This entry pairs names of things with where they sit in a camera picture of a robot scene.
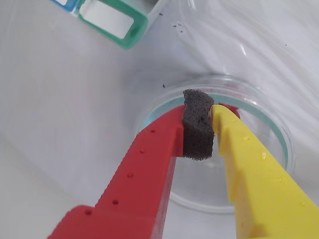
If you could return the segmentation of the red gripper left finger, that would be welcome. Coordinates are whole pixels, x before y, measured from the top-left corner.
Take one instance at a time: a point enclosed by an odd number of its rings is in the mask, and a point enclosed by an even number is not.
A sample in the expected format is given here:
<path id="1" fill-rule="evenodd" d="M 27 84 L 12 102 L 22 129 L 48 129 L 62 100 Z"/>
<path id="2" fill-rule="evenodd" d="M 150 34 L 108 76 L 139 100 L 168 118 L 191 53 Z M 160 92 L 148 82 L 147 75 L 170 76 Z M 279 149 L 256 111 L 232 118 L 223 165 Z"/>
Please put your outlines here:
<path id="1" fill-rule="evenodd" d="M 139 132 L 106 190 L 93 207 L 66 213 L 52 239 L 160 239 L 176 159 L 212 156 L 208 94 L 188 89 L 184 104 Z"/>

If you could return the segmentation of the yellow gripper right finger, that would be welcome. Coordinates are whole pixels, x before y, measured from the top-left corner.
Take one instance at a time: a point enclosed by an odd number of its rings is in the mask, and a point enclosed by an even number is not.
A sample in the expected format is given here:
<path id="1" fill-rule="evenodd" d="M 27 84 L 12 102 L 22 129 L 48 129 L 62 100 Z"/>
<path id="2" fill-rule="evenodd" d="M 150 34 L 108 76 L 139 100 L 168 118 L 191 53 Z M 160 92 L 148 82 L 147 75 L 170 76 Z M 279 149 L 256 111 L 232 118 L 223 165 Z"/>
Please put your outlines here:
<path id="1" fill-rule="evenodd" d="M 316 239 L 319 208 L 228 108 L 211 107 L 239 239 Z"/>

